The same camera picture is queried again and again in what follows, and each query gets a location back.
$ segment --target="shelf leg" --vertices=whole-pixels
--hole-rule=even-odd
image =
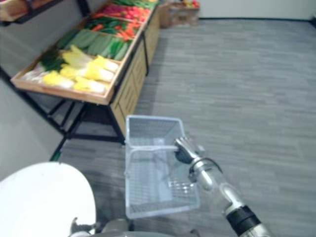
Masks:
[[[82,17],[86,17],[91,13],[90,7],[86,0],[77,0],[77,3],[81,11]]]
[[[147,44],[146,44],[146,38],[145,38],[145,32],[143,31],[141,34],[141,37],[144,42],[144,49],[145,49],[145,62],[146,62],[146,76],[149,73],[149,61],[148,61],[148,54],[147,54]]]
[[[54,127],[59,133],[65,135],[65,132],[60,129],[59,124],[50,118],[48,114],[29,96],[26,92],[18,90],[10,81],[11,77],[6,73],[6,71],[0,66],[0,78],[4,83],[9,86],[21,99],[23,99],[29,106],[31,106],[37,114],[39,114],[44,120],[46,120],[52,127]]]

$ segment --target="wire basket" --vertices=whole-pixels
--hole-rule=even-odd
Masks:
[[[129,116],[126,136],[126,215],[130,219],[171,214],[199,207],[198,190],[188,179],[173,146],[184,136],[176,118]]]

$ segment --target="wooden produce crate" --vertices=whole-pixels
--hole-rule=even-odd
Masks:
[[[39,8],[53,0],[33,0],[33,9]],[[26,0],[5,0],[0,2],[0,20],[15,21],[29,13]]]
[[[64,98],[70,98],[74,100],[80,100],[80,101],[86,101],[91,102],[95,104],[103,104],[107,105],[109,104],[113,93],[114,93],[114,84],[116,77],[118,76],[118,73],[120,71],[120,68],[115,72],[114,78],[111,81],[111,83],[104,83],[106,85],[106,91],[104,94],[99,93],[92,93],[92,92],[83,92],[83,91],[76,91],[72,89],[64,89],[58,86],[50,86],[46,85],[44,83],[34,82],[34,81],[28,81],[22,78],[23,75],[25,75],[27,72],[33,70],[37,63],[40,61],[40,57],[37,58],[31,65],[20,71],[17,75],[15,75],[11,82],[19,89],[28,90],[28,91],[34,91],[54,96],[60,96]]]
[[[189,24],[198,25],[199,8],[185,7],[179,3],[172,3],[170,6],[169,17],[170,26]]]
[[[113,3],[111,0],[107,0],[106,3],[103,4],[100,8],[98,8],[98,10],[97,10],[96,12],[97,12],[97,13],[102,12],[102,10],[103,10],[106,6],[111,5],[111,4],[115,4],[115,3]],[[116,18],[116,19],[119,19],[119,20],[130,21],[130,22],[134,21],[134,19],[127,19],[127,18],[121,17],[121,16],[111,16],[111,15],[106,15],[106,16],[112,17],[112,18]],[[138,22],[139,22],[139,23],[144,23],[144,22],[146,22],[146,20],[148,19],[149,16],[150,16],[150,14],[145,17],[145,20],[144,20],[144,21],[138,21]]]

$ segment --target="robotic hand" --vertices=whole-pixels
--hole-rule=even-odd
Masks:
[[[198,182],[210,195],[220,195],[223,214],[239,237],[273,237],[251,209],[241,200],[236,189],[229,184],[218,164],[199,154],[199,149],[186,137],[176,139],[177,159],[190,164],[189,178]]]

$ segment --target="wooden cabinet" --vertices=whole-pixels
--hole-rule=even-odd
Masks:
[[[160,32],[159,12],[158,10],[156,10],[145,31],[149,65],[152,63],[152,60],[155,54],[156,46],[159,39],[159,32]]]
[[[143,42],[140,43],[139,49],[135,54],[135,64],[132,73],[134,77],[135,89],[137,94],[139,95],[142,90],[146,74],[146,58]]]

